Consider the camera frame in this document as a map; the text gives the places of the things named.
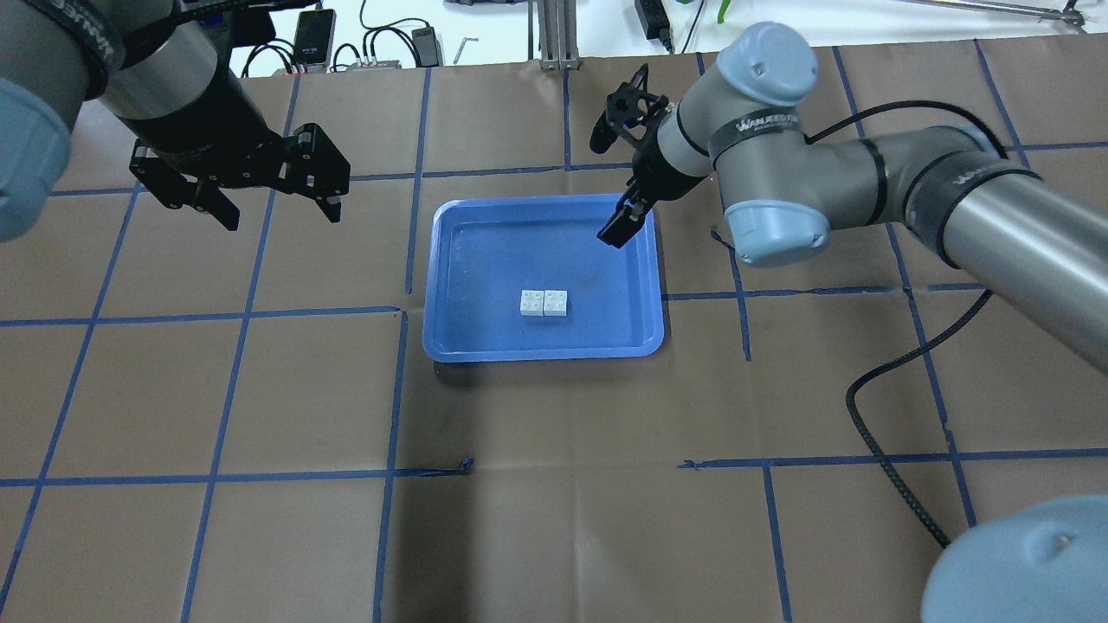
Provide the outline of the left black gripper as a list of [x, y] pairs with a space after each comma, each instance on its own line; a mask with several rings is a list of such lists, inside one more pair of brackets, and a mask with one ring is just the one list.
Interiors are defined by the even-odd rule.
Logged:
[[238, 229], [242, 213], [219, 185], [277, 188], [312, 200], [329, 223], [341, 222], [350, 162], [319, 124], [298, 126], [289, 137], [264, 122], [130, 121], [129, 129], [135, 147], [148, 150], [133, 151], [130, 171], [168, 210], [196, 210]]

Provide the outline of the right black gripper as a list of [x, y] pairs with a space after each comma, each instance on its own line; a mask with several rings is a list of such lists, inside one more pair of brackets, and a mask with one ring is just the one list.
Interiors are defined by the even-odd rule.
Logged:
[[632, 177], [612, 217], [596, 237], [623, 248], [646, 224], [654, 202], [680, 200], [707, 177], [707, 154], [686, 137], [678, 106], [649, 92], [649, 67], [638, 67], [628, 81], [605, 98], [589, 149], [606, 153], [617, 139], [633, 150]]

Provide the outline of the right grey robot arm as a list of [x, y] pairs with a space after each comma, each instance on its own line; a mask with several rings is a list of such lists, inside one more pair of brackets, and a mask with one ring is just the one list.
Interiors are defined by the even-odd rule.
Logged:
[[649, 68], [607, 95], [589, 149], [624, 139], [632, 177], [599, 241], [622, 247], [657, 202], [715, 175], [736, 261], [778, 267], [819, 255], [834, 229], [901, 223], [984, 292], [957, 321], [847, 387], [847, 413], [891, 486], [942, 548], [924, 622], [1104, 622], [1105, 496], [1028, 505], [946, 537], [863, 421], [866, 382], [919, 359], [998, 295], [1105, 371], [1105, 211], [1009, 159], [979, 118], [901, 101], [808, 135], [798, 106], [819, 67], [803, 35], [760, 22], [677, 101], [650, 93]]

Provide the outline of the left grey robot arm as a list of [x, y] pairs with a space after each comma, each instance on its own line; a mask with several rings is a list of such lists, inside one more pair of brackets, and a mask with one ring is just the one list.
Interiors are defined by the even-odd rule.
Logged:
[[99, 101], [135, 137], [129, 170], [167, 210], [225, 229], [230, 188], [315, 202], [338, 223], [350, 163], [317, 124], [285, 135], [261, 118], [207, 17], [270, 13], [300, 1], [4, 1], [3, 241], [24, 236], [66, 172], [79, 111]]

